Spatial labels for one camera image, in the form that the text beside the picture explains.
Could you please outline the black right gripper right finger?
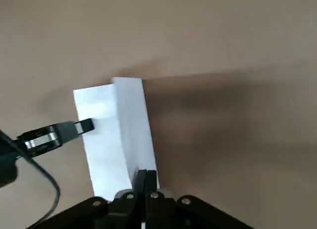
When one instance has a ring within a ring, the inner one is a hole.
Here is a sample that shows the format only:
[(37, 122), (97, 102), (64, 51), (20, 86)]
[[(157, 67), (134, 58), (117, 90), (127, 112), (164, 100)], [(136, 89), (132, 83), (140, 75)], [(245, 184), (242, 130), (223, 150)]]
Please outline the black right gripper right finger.
[(184, 195), (177, 200), (157, 187), (157, 172), (145, 179), (145, 226), (147, 229), (250, 229), (251, 226), (205, 201)]

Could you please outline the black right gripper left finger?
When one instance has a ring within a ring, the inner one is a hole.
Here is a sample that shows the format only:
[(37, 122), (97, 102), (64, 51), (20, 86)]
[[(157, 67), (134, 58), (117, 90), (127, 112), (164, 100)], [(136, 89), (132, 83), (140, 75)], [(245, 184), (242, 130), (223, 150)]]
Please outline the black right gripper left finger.
[(91, 197), (31, 229), (133, 229), (140, 228), (145, 209), (147, 170), (139, 170), (132, 188), (119, 191), (114, 200)]

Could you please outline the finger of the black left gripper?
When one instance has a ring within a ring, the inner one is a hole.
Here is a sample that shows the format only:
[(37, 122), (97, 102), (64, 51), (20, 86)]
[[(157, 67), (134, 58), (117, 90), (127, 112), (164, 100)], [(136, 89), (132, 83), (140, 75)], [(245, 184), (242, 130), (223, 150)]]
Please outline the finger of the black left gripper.
[(31, 157), (37, 157), (94, 129), (91, 118), (79, 122), (67, 121), (25, 132), (19, 135), (15, 142)]

